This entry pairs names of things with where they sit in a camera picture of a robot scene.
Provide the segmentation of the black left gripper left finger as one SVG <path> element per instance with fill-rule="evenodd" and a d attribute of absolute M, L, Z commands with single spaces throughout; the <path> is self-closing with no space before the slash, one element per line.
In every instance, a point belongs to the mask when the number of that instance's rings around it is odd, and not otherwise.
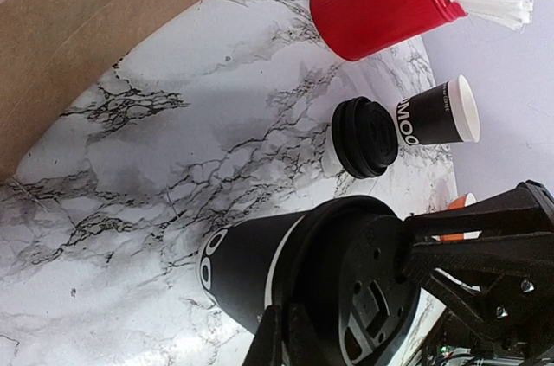
<path fill-rule="evenodd" d="M 290 303 L 283 311 L 270 305 L 263 313 L 243 366 L 328 365 L 301 303 Z"/>

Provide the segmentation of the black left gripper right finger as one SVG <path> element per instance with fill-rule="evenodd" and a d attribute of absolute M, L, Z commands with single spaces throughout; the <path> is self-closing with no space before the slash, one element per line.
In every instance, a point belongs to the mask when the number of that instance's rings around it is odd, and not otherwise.
<path fill-rule="evenodd" d="M 534 181 L 463 209 L 411 216 L 400 277 L 438 298 L 489 350 L 553 358 L 553 197 Z"/>

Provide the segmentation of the black paper coffee cup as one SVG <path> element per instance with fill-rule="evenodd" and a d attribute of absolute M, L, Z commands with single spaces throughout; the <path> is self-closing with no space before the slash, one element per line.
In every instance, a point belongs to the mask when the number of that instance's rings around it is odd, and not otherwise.
<path fill-rule="evenodd" d="M 211 234 L 198 252 L 197 275 L 209 299 L 256 333 L 272 302 L 277 262 L 303 212 L 246 220 Z"/>

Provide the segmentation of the black plastic cup lid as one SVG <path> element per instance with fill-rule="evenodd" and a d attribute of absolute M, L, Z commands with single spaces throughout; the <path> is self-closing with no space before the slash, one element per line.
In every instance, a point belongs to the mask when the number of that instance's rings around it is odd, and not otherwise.
<path fill-rule="evenodd" d="M 374 197 L 347 196 L 305 212 L 299 227 L 273 290 L 284 364 L 390 365 L 420 298 L 400 269 L 402 220 Z"/>

